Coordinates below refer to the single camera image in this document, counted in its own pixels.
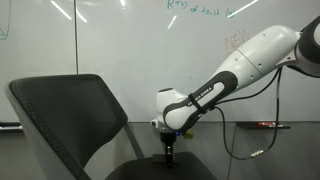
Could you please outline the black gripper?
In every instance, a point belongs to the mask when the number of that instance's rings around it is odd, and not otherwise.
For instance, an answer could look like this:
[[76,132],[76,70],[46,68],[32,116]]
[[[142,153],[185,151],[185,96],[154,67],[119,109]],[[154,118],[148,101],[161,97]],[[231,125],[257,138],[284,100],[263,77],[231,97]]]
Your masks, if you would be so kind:
[[177,135],[175,132],[173,133],[160,133],[160,140],[166,146],[165,155],[166,155],[166,163],[168,168],[173,167],[173,150],[172,145],[176,142]]

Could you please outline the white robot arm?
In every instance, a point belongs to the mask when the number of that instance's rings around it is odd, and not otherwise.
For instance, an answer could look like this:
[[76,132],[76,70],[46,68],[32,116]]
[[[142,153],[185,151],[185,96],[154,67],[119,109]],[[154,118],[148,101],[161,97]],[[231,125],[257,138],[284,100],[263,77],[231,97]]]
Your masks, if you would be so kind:
[[320,77],[320,17],[297,32],[282,25],[271,26],[240,45],[196,91],[184,95],[173,88],[156,96],[157,117],[151,125],[161,134],[165,154],[157,164],[174,165],[173,143],[200,117],[226,101],[226,97],[274,71],[287,66],[307,76]]

